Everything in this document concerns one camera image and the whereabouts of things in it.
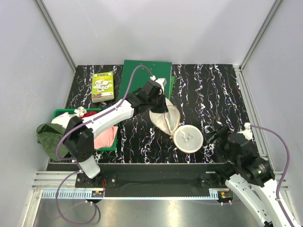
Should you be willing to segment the white mesh laundry bag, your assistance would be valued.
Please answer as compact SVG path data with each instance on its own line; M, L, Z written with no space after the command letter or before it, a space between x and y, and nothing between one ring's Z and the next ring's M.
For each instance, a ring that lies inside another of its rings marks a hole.
M151 122L162 132L168 134L175 146L184 153L195 153L202 148L204 138L201 131L193 125L181 125L181 114L171 101L166 99L166 113L149 112Z

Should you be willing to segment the pink bra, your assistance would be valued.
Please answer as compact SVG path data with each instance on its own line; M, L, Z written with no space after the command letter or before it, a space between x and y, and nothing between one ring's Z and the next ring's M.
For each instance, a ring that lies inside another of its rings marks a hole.
M112 126L102 132L94 139L94 149L101 149L101 148L110 148L113 146L116 134L118 131L117 126Z

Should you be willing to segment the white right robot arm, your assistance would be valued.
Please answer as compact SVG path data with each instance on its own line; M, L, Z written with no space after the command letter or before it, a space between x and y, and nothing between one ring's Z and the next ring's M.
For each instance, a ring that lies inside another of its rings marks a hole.
M287 171L276 179L270 162L252 145L252 128L254 125L246 123L244 130L232 132L222 126L206 135L206 142L215 145L215 160L224 164L206 183L229 188L261 227L298 227L280 193Z

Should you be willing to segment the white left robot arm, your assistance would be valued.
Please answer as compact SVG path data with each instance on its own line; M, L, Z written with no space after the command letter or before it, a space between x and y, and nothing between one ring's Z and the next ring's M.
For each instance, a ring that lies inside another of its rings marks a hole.
M91 187L98 187L102 183L100 167L93 157L94 139L111 126L146 111L157 114L168 112L164 91L166 83L165 78L149 80L143 88L128 94L124 100L96 116L86 120L78 117L70 119L62 143L86 175L85 180Z

